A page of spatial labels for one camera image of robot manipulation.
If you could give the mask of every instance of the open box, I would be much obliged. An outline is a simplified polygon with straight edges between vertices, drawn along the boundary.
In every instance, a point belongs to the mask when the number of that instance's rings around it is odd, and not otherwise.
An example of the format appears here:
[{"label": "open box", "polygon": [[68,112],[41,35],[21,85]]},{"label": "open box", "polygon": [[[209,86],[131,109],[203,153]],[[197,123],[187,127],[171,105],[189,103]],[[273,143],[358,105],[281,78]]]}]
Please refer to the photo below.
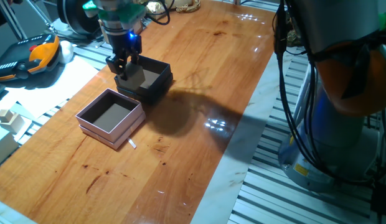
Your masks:
[{"label": "open box", "polygon": [[115,76],[117,90],[128,97],[145,103],[154,103],[172,84],[174,79],[171,66],[151,58],[139,56],[139,65],[143,67],[145,81],[136,90],[120,85]]},{"label": "open box", "polygon": [[143,122],[142,104],[107,88],[76,115],[81,130],[113,149]]}]

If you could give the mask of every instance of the pink box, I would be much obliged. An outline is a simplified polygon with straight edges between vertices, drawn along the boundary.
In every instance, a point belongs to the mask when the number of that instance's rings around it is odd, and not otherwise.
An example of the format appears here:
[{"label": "pink box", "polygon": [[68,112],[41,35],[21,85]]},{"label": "pink box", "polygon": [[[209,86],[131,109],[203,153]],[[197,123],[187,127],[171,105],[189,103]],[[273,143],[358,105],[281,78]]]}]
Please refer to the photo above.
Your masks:
[{"label": "pink box", "polygon": [[107,88],[75,117],[85,134],[89,132],[94,138],[100,137],[97,139],[101,142],[116,144],[122,136],[122,142],[125,141],[130,133],[127,136],[125,134],[136,125],[137,120],[140,120],[139,126],[146,115],[140,102]]},{"label": "pink box", "polygon": [[138,126],[144,121],[146,118],[145,113],[142,113],[142,115],[129,127],[115,142],[110,142],[106,140],[105,138],[89,131],[88,129],[84,128],[80,125],[80,128],[83,133],[95,138],[96,140],[102,142],[103,144],[106,144],[107,146],[111,147],[112,149],[118,149],[123,142],[132,134],[132,132],[138,128]]}]

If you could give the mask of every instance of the blue led light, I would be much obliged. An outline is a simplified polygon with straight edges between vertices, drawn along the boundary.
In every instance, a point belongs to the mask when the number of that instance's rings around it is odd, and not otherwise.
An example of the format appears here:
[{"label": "blue led light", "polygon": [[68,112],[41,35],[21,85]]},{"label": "blue led light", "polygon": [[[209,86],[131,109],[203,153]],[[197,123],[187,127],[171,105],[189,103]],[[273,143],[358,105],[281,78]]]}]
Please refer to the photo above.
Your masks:
[{"label": "blue led light", "polygon": [[134,35],[133,33],[129,33],[129,38],[132,40],[132,39],[134,39],[136,37],[136,35]]}]

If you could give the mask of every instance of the small white stick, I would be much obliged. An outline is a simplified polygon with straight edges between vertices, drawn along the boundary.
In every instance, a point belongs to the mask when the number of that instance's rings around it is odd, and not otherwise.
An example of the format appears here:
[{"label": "small white stick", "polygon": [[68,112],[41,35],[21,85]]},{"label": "small white stick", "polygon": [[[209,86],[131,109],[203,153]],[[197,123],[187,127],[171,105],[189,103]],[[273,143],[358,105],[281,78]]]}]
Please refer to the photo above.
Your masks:
[{"label": "small white stick", "polygon": [[128,142],[132,145],[134,149],[136,149],[136,144],[132,141],[132,139],[128,138]]}]

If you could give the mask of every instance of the wooden table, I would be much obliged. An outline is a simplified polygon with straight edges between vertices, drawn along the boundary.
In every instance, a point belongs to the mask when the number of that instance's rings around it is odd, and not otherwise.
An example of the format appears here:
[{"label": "wooden table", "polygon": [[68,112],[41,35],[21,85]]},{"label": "wooden table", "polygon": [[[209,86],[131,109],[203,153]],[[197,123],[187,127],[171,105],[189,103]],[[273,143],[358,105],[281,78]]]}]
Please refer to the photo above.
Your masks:
[{"label": "wooden table", "polygon": [[106,67],[0,167],[0,201],[37,223],[189,223],[273,53],[272,18],[204,1],[150,24],[143,55],[170,63],[175,82],[144,105],[137,148],[114,151],[78,127],[116,87]]}]

